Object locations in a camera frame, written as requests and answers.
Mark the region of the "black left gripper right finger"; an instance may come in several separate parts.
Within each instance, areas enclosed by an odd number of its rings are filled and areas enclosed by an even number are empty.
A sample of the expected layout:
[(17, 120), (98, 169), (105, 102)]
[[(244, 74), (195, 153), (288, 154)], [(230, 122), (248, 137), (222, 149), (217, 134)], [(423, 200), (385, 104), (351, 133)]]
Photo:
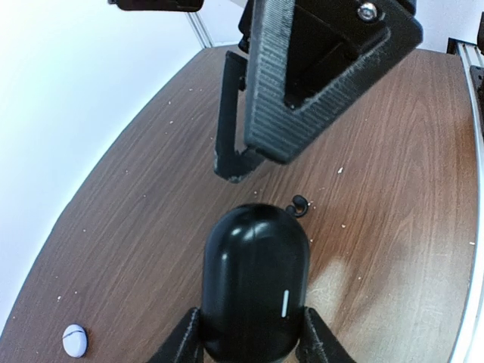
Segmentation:
[(298, 361), (306, 363), (355, 363), (321, 316), (305, 307), (302, 333), (298, 345)]

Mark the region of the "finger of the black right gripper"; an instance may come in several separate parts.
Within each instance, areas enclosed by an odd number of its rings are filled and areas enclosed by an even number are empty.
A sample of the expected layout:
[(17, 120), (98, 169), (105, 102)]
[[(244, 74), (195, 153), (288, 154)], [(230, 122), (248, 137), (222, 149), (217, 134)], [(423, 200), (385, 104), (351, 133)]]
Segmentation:
[(222, 91), (217, 123), (214, 171), (224, 180), (237, 184), (264, 161), (254, 150), (235, 149), (238, 95), (246, 90), (247, 59), (227, 51), (222, 75)]
[(296, 159), (423, 39), (413, 1), (249, 1), (244, 143)]

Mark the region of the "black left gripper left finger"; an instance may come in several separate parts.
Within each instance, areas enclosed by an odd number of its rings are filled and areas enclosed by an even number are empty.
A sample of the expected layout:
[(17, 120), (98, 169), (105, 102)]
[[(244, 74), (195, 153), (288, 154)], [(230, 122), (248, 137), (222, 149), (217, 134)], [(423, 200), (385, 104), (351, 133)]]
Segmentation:
[(200, 341), (200, 309), (189, 309), (147, 363), (203, 362)]

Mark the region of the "black oval charging case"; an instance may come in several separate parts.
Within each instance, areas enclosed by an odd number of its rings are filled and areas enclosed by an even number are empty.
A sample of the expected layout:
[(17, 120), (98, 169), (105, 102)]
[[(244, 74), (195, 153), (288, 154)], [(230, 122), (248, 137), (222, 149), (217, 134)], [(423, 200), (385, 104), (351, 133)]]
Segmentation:
[(216, 362), (280, 362), (303, 325), (309, 240), (268, 204), (225, 214), (207, 238), (200, 337)]

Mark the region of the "lilac earbud charging case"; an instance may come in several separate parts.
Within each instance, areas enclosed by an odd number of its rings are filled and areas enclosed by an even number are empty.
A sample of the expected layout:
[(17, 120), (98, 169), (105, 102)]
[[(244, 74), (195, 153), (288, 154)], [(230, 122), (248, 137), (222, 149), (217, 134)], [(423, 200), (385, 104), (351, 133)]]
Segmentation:
[(88, 348), (88, 337), (84, 328), (78, 324), (67, 326), (62, 336), (62, 344), (66, 354), (72, 358), (81, 358)]

